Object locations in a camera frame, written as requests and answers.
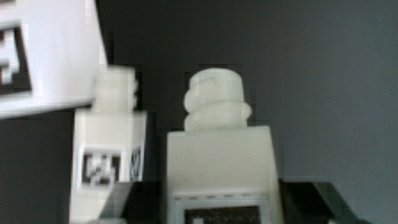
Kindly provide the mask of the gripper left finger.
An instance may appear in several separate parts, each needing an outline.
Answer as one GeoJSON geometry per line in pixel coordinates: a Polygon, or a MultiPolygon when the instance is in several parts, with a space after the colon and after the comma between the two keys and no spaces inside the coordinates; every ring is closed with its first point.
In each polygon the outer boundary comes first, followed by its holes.
{"type": "Polygon", "coordinates": [[[118,182],[111,187],[99,216],[86,224],[161,224],[157,182],[118,182]]]}

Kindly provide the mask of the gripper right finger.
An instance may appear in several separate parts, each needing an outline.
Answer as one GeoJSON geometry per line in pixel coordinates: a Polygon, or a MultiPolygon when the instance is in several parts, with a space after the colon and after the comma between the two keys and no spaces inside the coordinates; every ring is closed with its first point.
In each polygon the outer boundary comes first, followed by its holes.
{"type": "Polygon", "coordinates": [[[372,224],[360,219],[330,182],[278,181],[283,224],[372,224]]]}

